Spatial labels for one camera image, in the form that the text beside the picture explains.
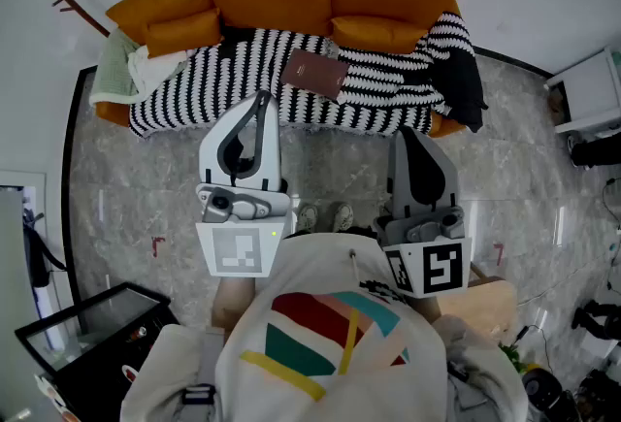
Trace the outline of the brown book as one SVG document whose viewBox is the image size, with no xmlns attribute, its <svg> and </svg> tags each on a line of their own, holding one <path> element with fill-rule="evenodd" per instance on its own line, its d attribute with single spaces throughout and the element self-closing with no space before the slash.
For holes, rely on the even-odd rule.
<svg viewBox="0 0 621 422">
<path fill-rule="evenodd" d="M 338 59 L 302 49 L 293 49 L 280 74 L 280 81 L 337 101 L 349 65 Z"/>
</svg>

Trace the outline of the black hanging bag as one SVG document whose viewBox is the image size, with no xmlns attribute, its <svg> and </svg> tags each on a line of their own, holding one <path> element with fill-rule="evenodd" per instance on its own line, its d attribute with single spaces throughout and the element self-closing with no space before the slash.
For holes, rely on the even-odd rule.
<svg viewBox="0 0 621 422">
<path fill-rule="evenodd" d="M 66 272 L 66 266 L 53 256 L 48 246 L 35 229 L 38 220 L 43 219 L 44 214 L 34 214 L 32 210 L 25 209 L 22 216 L 22 228 L 24 237 L 24 252 L 29 273 L 29 279 L 33 288 L 45 288 L 49 285 L 53 266 L 59 272 Z"/>
</svg>

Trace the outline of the person's left shoe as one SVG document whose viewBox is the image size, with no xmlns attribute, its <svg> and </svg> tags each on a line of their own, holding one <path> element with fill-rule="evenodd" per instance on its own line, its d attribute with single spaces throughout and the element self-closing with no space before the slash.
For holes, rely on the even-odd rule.
<svg viewBox="0 0 621 422">
<path fill-rule="evenodd" d="M 318 209 L 315 205 L 304 205 L 297 214 L 296 231 L 312 233 L 318 222 Z"/>
</svg>

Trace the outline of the person's right forearm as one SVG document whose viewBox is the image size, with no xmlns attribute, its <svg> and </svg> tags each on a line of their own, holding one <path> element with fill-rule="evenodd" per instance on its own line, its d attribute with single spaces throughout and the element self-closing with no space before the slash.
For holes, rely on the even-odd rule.
<svg viewBox="0 0 621 422">
<path fill-rule="evenodd" d="M 413 307 L 430 324 L 433 324 L 441 317 L 441 308 L 436 297 L 416 299 Z"/>
</svg>

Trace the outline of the person's shoe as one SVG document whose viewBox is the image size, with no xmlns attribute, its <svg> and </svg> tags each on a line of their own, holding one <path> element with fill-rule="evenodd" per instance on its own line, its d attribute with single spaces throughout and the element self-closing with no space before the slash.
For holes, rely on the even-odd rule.
<svg viewBox="0 0 621 422">
<path fill-rule="evenodd" d="M 297 214 L 296 231 L 312 233 L 318 222 L 318 209 L 315 205 L 304 205 Z"/>
<path fill-rule="evenodd" d="M 353 226 L 353 219 L 353 208 L 350 204 L 338 205 L 333 216 L 332 231 L 339 233 L 349 230 Z"/>
</svg>

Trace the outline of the white cabinet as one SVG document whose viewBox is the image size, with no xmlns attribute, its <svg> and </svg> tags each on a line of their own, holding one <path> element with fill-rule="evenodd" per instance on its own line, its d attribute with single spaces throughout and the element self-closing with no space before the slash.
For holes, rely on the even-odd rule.
<svg viewBox="0 0 621 422">
<path fill-rule="evenodd" d="M 621 132 L 621 43 L 553 76 L 544 88 L 557 134 L 607 137 Z"/>
</svg>

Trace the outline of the white cloth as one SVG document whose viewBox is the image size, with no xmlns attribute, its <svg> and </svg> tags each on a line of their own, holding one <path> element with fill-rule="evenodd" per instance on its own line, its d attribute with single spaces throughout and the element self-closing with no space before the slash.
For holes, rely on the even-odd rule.
<svg viewBox="0 0 621 422">
<path fill-rule="evenodd" d="M 150 95 L 164 81 L 182 71 L 195 49 L 150 57 L 147 46 L 128 55 L 128 71 L 141 96 Z"/>
</svg>

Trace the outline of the black cloth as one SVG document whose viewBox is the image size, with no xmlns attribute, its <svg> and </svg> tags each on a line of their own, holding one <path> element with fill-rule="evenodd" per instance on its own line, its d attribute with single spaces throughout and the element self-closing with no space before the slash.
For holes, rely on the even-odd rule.
<svg viewBox="0 0 621 422">
<path fill-rule="evenodd" d="M 434 60 L 430 67 L 432 85 L 444 98 L 441 114 L 478 132 L 488 106 L 472 46 L 462 38 L 430 38 L 427 51 Z"/>
</svg>

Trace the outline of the light green blanket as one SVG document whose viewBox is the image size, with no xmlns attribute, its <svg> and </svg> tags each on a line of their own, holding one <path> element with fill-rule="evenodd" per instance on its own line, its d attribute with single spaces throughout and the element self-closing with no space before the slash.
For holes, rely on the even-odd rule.
<svg viewBox="0 0 621 422">
<path fill-rule="evenodd" d="M 129 72 L 129 55 L 139 46 L 120 29 L 107 38 L 95 73 L 89 105 L 108 102 L 132 105 L 138 102 L 139 91 Z"/>
</svg>

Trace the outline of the black glass-top table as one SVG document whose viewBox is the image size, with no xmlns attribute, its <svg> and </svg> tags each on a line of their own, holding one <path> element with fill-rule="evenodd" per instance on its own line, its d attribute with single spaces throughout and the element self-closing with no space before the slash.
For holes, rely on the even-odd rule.
<svg viewBox="0 0 621 422">
<path fill-rule="evenodd" d="M 121 403 L 157 337 L 179 321 L 171 299 L 131 282 L 15 330 L 43 368 L 43 392 L 81 422 L 119 422 Z"/>
</svg>

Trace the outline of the person's cream printed sweatshirt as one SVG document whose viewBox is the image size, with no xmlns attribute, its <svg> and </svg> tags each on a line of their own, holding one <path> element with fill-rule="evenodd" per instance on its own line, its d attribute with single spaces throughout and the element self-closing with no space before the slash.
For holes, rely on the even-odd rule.
<svg viewBox="0 0 621 422">
<path fill-rule="evenodd" d="M 285 239 L 231 332 L 164 327 L 120 422 L 527 422 L 504 352 L 463 320 L 430 324 L 379 245 Z"/>
</svg>

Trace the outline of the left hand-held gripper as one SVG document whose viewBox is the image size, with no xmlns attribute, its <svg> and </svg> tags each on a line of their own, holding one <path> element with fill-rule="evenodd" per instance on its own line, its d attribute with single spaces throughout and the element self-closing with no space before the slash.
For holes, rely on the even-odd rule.
<svg viewBox="0 0 621 422">
<path fill-rule="evenodd" d="M 253 155 L 239 134 L 256 119 Z M 281 179 L 278 103 L 259 91 L 231 107 L 199 147 L 203 208 L 196 230 L 208 269 L 219 277 L 267 277 L 289 234 L 291 199 Z"/>
</svg>

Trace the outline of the light wooden stool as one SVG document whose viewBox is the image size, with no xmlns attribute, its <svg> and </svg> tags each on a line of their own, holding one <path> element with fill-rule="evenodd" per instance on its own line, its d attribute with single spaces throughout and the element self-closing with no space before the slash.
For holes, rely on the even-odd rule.
<svg viewBox="0 0 621 422">
<path fill-rule="evenodd" d="M 516 322 L 517 292 L 499 276 L 487 276 L 471 263 L 468 286 L 438 296 L 442 314 L 461 318 L 492 341 L 507 342 Z"/>
</svg>

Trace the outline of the small orange cushion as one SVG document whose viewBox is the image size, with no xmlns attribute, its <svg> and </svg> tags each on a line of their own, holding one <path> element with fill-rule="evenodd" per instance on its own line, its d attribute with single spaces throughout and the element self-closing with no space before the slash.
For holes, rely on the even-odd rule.
<svg viewBox="0 0 621 422">
<path fill-rule="evenodd" d="M 149 58 L 215 46 L 222 41 L 220 9 L 150 24 L 144 36 Z"/>
<path fill-rule="evenodd" d="M 414 24 L 375 16 L 338 16 L 331 22 L 338 46 L 365 51 L 409 54 L 428 33 Z"/>
</svg>

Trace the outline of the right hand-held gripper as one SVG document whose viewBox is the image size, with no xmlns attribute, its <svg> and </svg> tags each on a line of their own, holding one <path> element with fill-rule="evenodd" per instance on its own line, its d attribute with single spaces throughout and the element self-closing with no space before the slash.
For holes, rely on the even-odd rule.
<svg viewBox="0 0 621 422">
<path fill-rule="evenodd" d="M 393 217 L 378 217 L 374 230 L 396 287 L 416 299 L 466 289 L 472 240 L 456 206 L 455 165 L 432 138 L 404 126 L 390 143 L 387 178 Z M 410 217 L 412 199 L 432 212 Z"/>
</svg>

